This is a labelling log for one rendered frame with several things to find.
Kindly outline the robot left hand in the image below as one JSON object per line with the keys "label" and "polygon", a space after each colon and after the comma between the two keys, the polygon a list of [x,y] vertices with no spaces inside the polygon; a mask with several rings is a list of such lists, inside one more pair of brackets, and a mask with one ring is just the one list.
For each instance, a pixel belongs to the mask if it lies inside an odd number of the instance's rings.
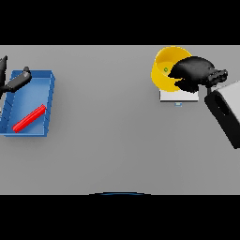
{"label": "robot left hand", "polygon": [[0,58],[0,98],[4,93],[15,93],[32,80],[30,68],[24,67],[21,74],[17,75],[9,82],[6,82],[7,60],[8,57],[6,55]]}

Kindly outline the red beaker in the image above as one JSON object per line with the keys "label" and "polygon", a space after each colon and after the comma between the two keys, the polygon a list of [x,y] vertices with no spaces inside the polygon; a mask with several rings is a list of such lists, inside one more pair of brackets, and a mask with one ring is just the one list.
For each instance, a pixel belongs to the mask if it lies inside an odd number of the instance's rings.
{"label": "red beaker", "polygon": [[34,121],[36,121],[42,114],[45,113],[45,111],[46,106],[44,104],[41,104],[36,109],[27,114],[22,120],[13,125],[12,130],[15,133],[20,132],[21,130],[32,124]]}

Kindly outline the yellow bowl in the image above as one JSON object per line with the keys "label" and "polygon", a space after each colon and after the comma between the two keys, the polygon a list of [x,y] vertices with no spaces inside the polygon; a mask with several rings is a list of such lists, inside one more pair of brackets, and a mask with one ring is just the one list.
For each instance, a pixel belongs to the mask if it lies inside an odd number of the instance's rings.
{"label": "yellow bowl", "polygon": [[177,82],[177,79],[170,78],[169,74],[178,61],[190,56],[191,53],[189,51],[177,46],[164,47],[161,49],[156,55],[150,74],[154,85],[159,90],[167,92],[180,90],[179,87],[174,85]]}

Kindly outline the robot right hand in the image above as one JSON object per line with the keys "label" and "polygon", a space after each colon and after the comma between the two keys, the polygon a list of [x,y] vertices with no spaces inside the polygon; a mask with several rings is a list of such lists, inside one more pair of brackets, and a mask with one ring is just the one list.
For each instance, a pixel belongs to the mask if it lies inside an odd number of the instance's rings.
{"label": "robot right hand", "polygon": [[228,71],[216,69],[205,58],[190,56],[174,64],[168,77],[176,79],[174,85],[181,90],[195,93],[199,91],[200,85],[210,90],[213,86],[224,83],[228,78]]}

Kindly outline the pale square measuring scale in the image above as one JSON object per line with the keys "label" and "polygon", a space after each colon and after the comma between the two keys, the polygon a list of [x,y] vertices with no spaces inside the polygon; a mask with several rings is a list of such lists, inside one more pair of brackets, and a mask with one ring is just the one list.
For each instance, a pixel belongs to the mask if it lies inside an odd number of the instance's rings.
{"label": "pale square measuring scale", "polygon": [[182,107],[184,102],[198,102],[198,93],[189,93],[186,91],[178,90],[174,92],[159,91],[160,102],[173,102],[175,107]]}

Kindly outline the blue tray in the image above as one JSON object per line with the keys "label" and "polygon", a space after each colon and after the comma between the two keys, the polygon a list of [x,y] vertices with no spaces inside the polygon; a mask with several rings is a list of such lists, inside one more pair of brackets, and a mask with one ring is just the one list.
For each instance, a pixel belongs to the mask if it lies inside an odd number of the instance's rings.
{"label": "blue tray", "polygon": [[[49,131],[55,78],[51,70],[32,70],[32,80],[15,93],[6,93],[0,115],[0,135],[6,137],[46,137]],[[16,133],[12,127],[43,104],[46,111]]]}

